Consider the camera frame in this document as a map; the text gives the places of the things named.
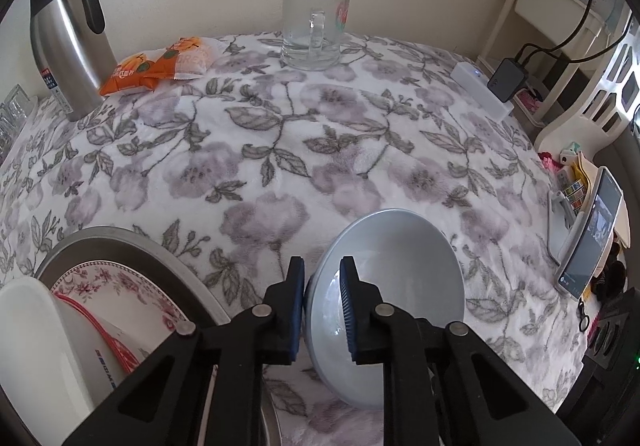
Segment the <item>white power strip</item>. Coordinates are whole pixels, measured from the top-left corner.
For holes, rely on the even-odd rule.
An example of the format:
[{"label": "white power strip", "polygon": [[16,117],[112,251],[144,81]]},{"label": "white power strip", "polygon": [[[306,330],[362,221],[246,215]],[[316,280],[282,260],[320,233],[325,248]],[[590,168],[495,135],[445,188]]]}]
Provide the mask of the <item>white power strip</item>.
[{"label": "white power strip", "polygon": [[471,63],[464,61],[457,64],[451,73],[451,78],[465,89],[494,121],[502,121],[513,110],[513,103],[501,102],[487,88],[486,84],[489,82],[489,78]]}]

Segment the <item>smartphone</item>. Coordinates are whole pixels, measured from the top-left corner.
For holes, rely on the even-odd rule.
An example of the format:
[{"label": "smartphone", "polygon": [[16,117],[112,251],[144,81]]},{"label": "smartphone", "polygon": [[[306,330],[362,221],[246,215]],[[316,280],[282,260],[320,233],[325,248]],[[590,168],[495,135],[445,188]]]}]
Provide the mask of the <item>smartphone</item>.
[{"label": "smartphone", "polygon": [[588,207],[576,220],[578,228],[571,231],[569,242],[556,271],[556,289],[577,300],[587,287],[606,249],[609,236],[622,204],[622,190],[606,168],[601,166],[593,184]]}]

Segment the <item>tablecloth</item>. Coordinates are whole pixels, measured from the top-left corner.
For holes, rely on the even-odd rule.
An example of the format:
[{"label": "tablecloth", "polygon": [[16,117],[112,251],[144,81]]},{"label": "tablecloth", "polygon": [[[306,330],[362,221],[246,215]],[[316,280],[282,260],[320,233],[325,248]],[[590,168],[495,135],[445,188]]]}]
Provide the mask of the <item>tablecloth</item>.
[{"label": "tablecloth", "polygon": [[[233,315],[290,256],[308,277],[350,222],[407,208],[456,252],[465,321],[556,408],[586,338],[552,286],[551,179],[520,125],[450,78],[455,54],[353,35],[339,65],[303,72],[280,61],[279,37],[223,38],[203,78],[112,96],[78,122],[44,100],[0,171],[2,283],[74,231],[115,225],[162,244]],[[382,414],[337,400],[304,346],[265,377],[284,444],[382,443]]]}]

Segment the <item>metal tray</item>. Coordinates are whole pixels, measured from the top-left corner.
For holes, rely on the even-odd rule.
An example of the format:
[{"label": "metal tray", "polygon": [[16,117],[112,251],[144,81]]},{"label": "metal tray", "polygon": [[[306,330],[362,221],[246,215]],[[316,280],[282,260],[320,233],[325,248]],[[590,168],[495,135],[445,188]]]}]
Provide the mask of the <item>metal tray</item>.
[{"label": "metal tray", "polygon": [[[51,288],[69,269],[91,260],[112,260],[146,276],[202,327],[230,321],[218,300],[180,260],[145,236],[121,228],[97,226],[73,233],[51,250],[35,277]],[[265,385],[260,406],[263,444],[281,446],[278,417]]]}]

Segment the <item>orange snack package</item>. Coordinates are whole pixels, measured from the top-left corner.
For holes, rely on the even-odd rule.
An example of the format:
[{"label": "orange snack package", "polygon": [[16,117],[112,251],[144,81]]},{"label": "orange snack package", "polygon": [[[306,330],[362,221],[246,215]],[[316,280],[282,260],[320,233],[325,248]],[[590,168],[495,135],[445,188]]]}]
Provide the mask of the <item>orange snack package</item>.
[{"label": "orange snack package", "polygon": [[155,89],[158,80],[149,77],[148,70],[163,53],[164,50],[156,49],[124,58],[100,89],[100,95],[108,96],[121,90],[126,90],[127,94],[133,94],[134,92]]},{"label": "orange snack package", "polygon": [[180,38],[151,65],[147,76],[161,80],[200,78],[222,56],[227,45],[214,38]]}]

